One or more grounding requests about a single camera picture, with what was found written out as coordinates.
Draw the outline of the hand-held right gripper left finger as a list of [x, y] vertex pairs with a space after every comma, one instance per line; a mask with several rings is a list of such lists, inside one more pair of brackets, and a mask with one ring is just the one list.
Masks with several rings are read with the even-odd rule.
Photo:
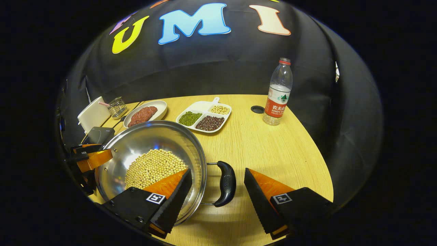
[[188, 168], [144, 189], [130, 187], [100, 207], [141, 232], [165, 239], [191, 187]]

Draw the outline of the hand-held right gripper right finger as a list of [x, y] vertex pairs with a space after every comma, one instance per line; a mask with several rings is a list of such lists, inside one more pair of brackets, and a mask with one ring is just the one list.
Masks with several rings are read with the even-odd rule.
[[294, 189], [249, 168], [244, 184], [264, 232], [274, 240], [308, 235], [334, 210], [331, 201], [310, 188]]

